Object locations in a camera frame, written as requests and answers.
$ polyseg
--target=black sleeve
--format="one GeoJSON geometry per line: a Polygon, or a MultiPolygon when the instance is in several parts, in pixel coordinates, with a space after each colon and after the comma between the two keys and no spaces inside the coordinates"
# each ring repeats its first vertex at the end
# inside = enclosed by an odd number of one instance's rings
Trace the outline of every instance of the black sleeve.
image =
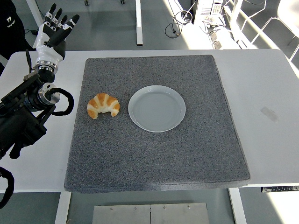
{"type": "Polygon", "coordinates": [[[0,54],[7,60],[18,51],[33,51],[25,39],[25,30],[11,0],[0,0],[0,54]]]}
{"type": "Polygon", "coordinates": [[[1,76],[1,74],[2,74],[2,72],[3,72],[3,70],[4,70],[4,66],[3,66],[3,64],[0,62],[0,76],[1,76]]]}

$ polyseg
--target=chair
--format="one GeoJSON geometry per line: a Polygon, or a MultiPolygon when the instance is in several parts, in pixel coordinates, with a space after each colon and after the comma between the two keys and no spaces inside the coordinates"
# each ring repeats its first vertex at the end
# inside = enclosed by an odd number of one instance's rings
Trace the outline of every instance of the chair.
{"type": "MultiPolygon", "coordinates": [[[[253,38],[251,43],[257,39],[268,23],[273,19],[281,21],[281,23],[284,24],[294,34],[294,37],[299,37],[299,0],[281,0],[277,9],[277,17],[271,17],[255,36],[255,38],[253,38]]],[[[298,49],[299,45],[296,47],[289,61],[294,58],[298,49]]]]}

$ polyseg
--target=sunlight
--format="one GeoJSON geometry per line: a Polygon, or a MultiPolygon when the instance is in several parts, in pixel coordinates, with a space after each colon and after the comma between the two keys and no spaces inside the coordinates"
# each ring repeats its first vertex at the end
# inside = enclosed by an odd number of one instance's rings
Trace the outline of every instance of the sunlight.
{"type": "Polygon", "coordinates": [[[298,223],[299,191],[266,193],[283,224],[298,223]]]}
{"type": "MultiPolygon", "coordinates": [[[[172,17],[182,10],[188,10],[183,9],[177,0],[163,0],[163,2],[172,17]]],[[[204,33],[203,30],[199,26],[194,26],[192,23],[183,26],[181,36],[186,42],[188,49],[213,49],[208,35],[204,33]]]]}

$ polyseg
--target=robot finger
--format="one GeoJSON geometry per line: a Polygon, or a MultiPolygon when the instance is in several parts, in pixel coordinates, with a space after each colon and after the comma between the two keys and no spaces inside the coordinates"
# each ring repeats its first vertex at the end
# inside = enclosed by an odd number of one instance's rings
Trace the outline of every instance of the robot finger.
{"type": "Polygon", "coordinates": [[[65,15],[65,16],[62,18],[62,20],[60,21],[60,23],[57,25],[57,27],[56,27],[56,31],[58,31],[58,30],[65,24],[66,20],[67,20],[67,15],[65,15]]]}
{"type": "Polygon", "coordinates": [[[49,39],[47,42],[47,46],[50,48],[56,47],[58,44],[60,44],[72,31],[76,23],[78,22],[80,16],[74,15],[70,21],[68,21],[66,24],[62,26],[61,29],[59,29],[55,34],[49,39]]]}
{"type": "Polygon", "coordinates": [[[60,8],[51,21],[50,28],[53,29],[54,31],[56,31],[58,19],[61,16],[61,13],[62,13],[62,9],[60,8]]]}
{"type": "Polygon", "coordinates": [[[54,13],[55,9],[56,9],[56,4],[54,3],[51,6],[50,10],[46,13],[46,16],[43,20],[44,23],[46,23],[48,27],[50,27],[50,23],[51,23],[51,20],[53,18],[53,13],[54,13]]]}

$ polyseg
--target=plate rim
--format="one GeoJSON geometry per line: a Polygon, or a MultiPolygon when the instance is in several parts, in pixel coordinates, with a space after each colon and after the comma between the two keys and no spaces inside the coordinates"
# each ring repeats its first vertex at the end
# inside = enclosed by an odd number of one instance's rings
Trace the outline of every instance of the plate rim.
{"type": "Polygon", "coordinates": [[[152,133],[162,133],[162,132],[167,132],[167,131],[169,131],[169,130],[175,128],[175,127],[177,127],[177,126],[183,121],[183,119],[184,119],[184,117],[185,117],[185,114],[186,114],[186,104],[185,104],[185,101],[184,101],[183,97],[182,97],[177,91],[175,91],[174,89],[172,89],[172,88],[170,88],[170,87],[168,87],[168,86],[164,86],[164,85],[148,85],[148,86],[145,86],[145,87],[143,87],[143,88],[137,90],[137,91],[131,96],[131,98],[130,98],[130,100],[129,100],[129,103],[128,103],[128,113],[129,113],[129,116],[130,116],[131,120],[132,120],[132,121],[133,121],[139,128],[141,128],[141,129],[143,129],[143,130],[145,130],[145,131],[148,131],[148,132],[152,132],[152,133]],[[166,130],[162,130],[162,131],[153,131],[153,130],[149,130],[148,128],[143,127],[142,125],[140,125],[140,124],[137,122],[136,119],[134,119],[133,112],[130,112],[130,111],[132,110],[132,109],[131,109],[131,106],[130,106],[130,105],[132,104],[132,99],[133,99],[133,98],[136,98],[136,97],[137,97],[137,94],[138,94],[139,92],[142,92],[143,90],[148,89],[148,88],[150,88],[150,87],[152,87],[152,88],[157,88],[157,87],[159,87],[159,88],[166,88],[166,89],[168,89],[168,90],[173,91],[175,94],[177,94],[177,96],[178,96],[179,98],[181,98],[181,100],[182,100],[182,102],[183,102],[183,107],[181,108],[181,109],[183,109],[183,116],[182,116],[182,118],[178,121],[178,123],[177,123],[174,127],[169,128],[169,129],[166,129],[166,130]]]}

